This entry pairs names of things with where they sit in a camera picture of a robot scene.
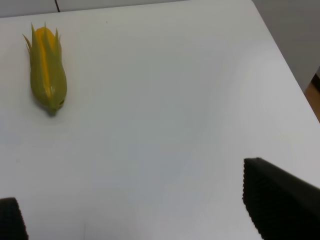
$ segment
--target toy corn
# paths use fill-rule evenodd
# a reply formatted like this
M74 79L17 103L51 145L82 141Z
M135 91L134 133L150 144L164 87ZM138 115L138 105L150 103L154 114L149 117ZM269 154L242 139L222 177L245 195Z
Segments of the toy corn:
M34 97L51 113L62 107L67 95L67 80L61 61L58 30L55 36L44 25L32 29L32 46L24 36L30 54L30 83Z

